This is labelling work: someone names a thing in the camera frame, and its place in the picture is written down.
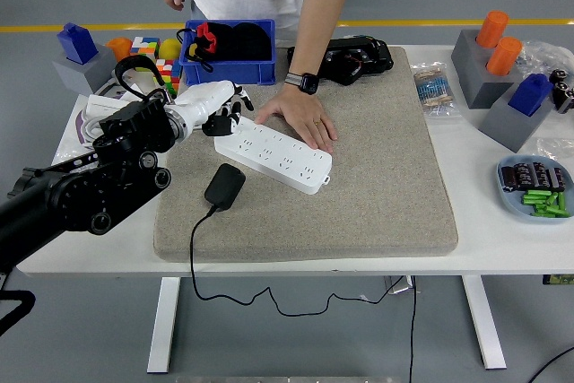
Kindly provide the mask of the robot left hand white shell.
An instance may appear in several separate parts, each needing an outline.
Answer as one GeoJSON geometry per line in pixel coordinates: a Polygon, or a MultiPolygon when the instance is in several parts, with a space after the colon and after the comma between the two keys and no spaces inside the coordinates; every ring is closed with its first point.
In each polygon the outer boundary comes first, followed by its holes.
{"type": "Polygon", "coordinates": [[[241,117],[240,103],[230,103],[234,96],[254,110],[247,92],[231,81],[201,83],[179,94],[173,104],[164,106],[176,141],[187,139],[199,127],[208,136],[232,135],[241,117]]]}

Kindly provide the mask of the person's left hand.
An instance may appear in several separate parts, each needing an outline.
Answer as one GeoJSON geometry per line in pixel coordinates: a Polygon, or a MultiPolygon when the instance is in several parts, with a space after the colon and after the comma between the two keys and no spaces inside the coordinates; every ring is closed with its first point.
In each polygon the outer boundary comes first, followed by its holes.
{"type": "Polygon", "coordinates": [[[334,142],[338,139],[337,130],[317,96],[286,83],[261,107],[254,122],[262,125],[271,116],[283,117],[310,148],[333,152],[334,142]]]}

